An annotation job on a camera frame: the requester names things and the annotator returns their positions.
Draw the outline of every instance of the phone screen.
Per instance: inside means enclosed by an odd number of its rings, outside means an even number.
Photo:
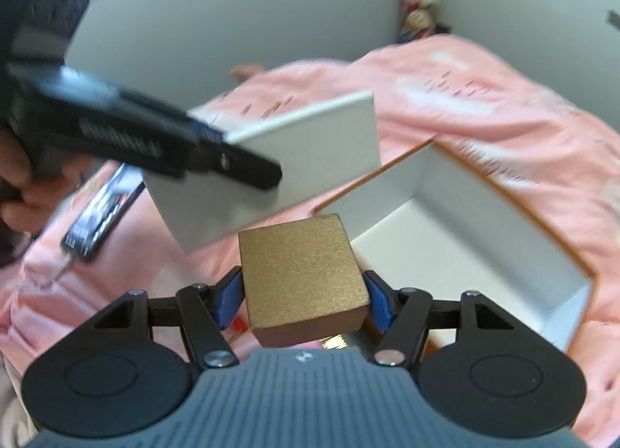
[[[61,242],[63,249],[77,259],[93,259],[144,188],[140,169],[121,165],[69,228]]]

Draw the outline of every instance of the black circular disc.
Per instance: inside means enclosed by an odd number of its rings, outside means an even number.
[[[513,338],[455,343],[420,366],[418,386],[438,413],[496,438],[534,438],[571,425],[585,399],[579,368],[547,346]]]
[[[170,415],[189,394],[190,369],[170,349],[145,338],[98,343],[57,345],[29,367],[22,397],[37,427],[76,438],[121,436]]]

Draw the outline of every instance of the gold box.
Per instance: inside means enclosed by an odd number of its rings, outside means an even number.
[[[358,330],[368,291],[337,214],[239,233],[250,328],[283,347]]]

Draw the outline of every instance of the pink bedding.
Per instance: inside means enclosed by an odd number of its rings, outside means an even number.
[[[374,51],[352,64],[298,62],[261,74],[204,106],[258,120],[359,90],[374,90],[383,162],[438,134],[519,194],[598,274],[570,349],[588,380],[575,425],[594,447],[620,434],[620,140],[588,113],[521,76],[482,48],[434,36]],[[105,166],[28,251],[2,272],[0,351],[23,373],[37,355],[122,292],[170,295],[239,263],[236,237],[184,257],[148,193],[123,218],[97,260],[70,262],[58,243]],[[325,195],[269,219],[299,219]],[[176,273],[166,269],[177,265]],[[179,275],[181,271],[189,272]],[[244,355],[250,334],[234,342]]]

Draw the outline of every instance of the ridged gray surface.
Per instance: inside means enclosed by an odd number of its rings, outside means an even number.
[[[173,415],[141,433],[104,441],[42,433],[29,447],[585,448],[585,444],[569,429],[526,440],[471,433],[435,413],[404,369],[369,364],[356,349],[282,349],[257,350],[241,366],[203,373]]]

